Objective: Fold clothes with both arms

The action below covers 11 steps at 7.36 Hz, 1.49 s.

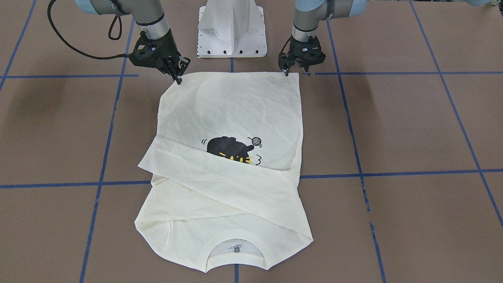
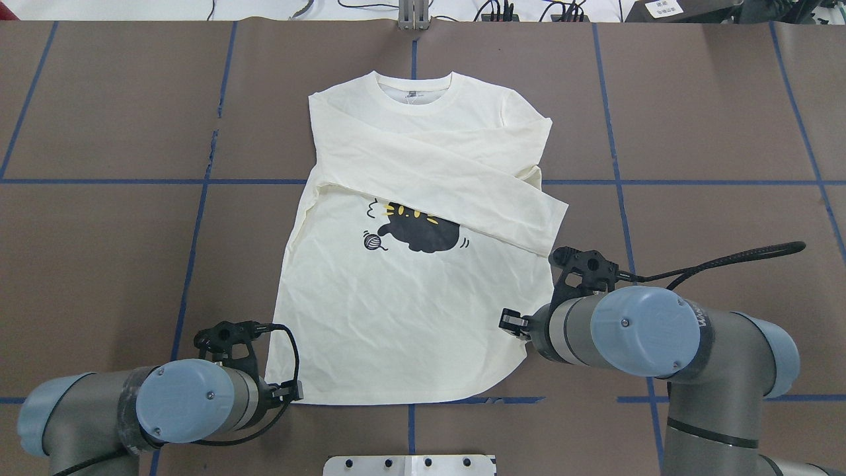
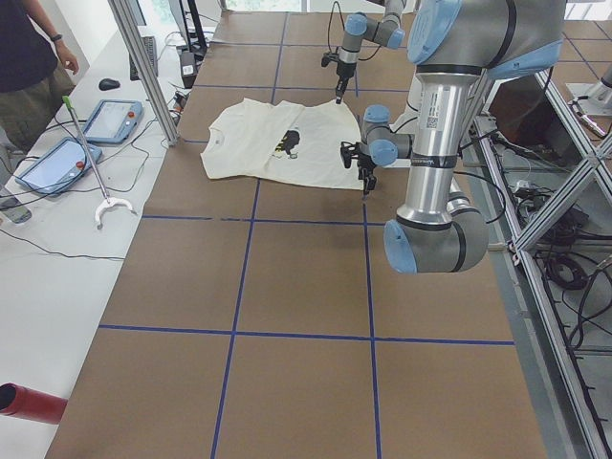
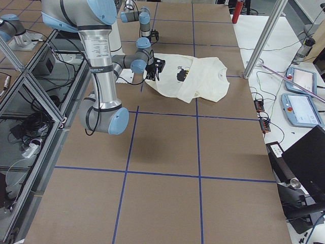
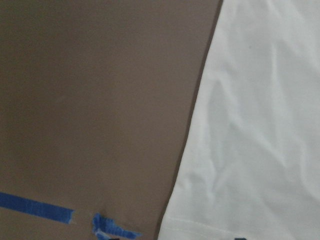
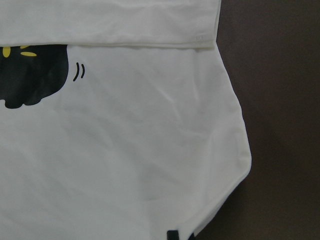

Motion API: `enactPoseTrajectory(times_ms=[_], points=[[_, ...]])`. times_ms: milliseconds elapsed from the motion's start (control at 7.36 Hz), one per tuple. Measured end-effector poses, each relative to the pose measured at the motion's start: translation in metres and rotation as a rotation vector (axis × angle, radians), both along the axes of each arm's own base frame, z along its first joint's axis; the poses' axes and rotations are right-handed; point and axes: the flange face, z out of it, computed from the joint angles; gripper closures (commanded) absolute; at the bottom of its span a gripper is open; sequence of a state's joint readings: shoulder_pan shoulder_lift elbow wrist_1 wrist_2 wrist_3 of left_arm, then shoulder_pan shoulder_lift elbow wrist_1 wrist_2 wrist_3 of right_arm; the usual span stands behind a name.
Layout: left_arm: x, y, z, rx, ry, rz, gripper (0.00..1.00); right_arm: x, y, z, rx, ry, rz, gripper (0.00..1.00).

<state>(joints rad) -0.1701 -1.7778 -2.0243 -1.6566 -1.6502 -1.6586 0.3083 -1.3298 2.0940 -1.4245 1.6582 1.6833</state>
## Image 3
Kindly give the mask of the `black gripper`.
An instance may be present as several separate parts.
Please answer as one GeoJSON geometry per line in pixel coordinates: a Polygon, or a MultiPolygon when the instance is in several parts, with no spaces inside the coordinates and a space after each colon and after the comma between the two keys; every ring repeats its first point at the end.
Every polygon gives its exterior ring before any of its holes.
{"type": "Polygon", "coordinates": [[[358,178],[363,182],[362,199],[367,199],[369,190],[374,190],[377,184],[377,177],[374,170],[377,166],[370,160],[358,160],[358,178]]]}
{"type": "Polygon", "coordinates": [[[336,85],[336,104],[342,104],[343,97],[346,92],[349,80],[355,75],[357,64],[355,62],[346,63],[339,60],[337,63],[337,75],[339,77],[338,84],[336,85]]]}

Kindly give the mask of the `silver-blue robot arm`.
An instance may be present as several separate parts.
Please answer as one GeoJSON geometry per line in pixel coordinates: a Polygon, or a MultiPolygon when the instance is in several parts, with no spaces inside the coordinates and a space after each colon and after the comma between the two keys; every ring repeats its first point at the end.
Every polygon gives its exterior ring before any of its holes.
{"type": "Polygon", "coordinates": [[[422,85],[404,203],[385,224],[386,257],[399,273],[456,273],[489,244],[484,217],[453,180],[470,87],[481,77],[524,77],[560,54],[563,1],[424,1],[407,58],[422,85]]]}
{"type": "Polygon", "coordinates": [[[322,67],[330,62],[337,64],[336,104],[342,103],[348,83],[355,75],[363,41],[391,50],[399,49],[406,41],[402,17],[408,1],[376,1],[376,4],[384,6],[382,19],[374,19],[363,12],[349,14],[344,22],[341,45],[326,52],[321,59],[322,67]]]}

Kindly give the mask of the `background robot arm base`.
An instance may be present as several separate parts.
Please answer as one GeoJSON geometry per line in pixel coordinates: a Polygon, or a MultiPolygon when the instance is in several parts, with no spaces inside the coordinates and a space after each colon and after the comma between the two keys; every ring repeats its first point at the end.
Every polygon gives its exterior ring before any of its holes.
{"type": "Polygon", "coordinates": [[[596,83],[567,83],[572,95],[568,105],[579,117],[611,116],[611,67],[596,83]]]}

